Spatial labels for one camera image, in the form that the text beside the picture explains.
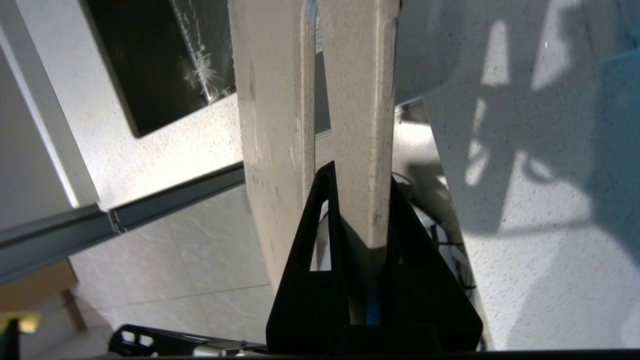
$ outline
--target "tiled floor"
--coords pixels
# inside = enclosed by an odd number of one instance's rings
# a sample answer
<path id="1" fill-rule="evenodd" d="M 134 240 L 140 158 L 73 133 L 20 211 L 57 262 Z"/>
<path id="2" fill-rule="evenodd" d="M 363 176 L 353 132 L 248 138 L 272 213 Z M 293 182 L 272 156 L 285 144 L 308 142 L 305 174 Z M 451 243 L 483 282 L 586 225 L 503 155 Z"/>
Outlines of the tiled floor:
<path id="1" fill-rule="evenodd" d="M 89 326 L 264 342 L 273 292 L 244 185 L 70 259 Z"/>

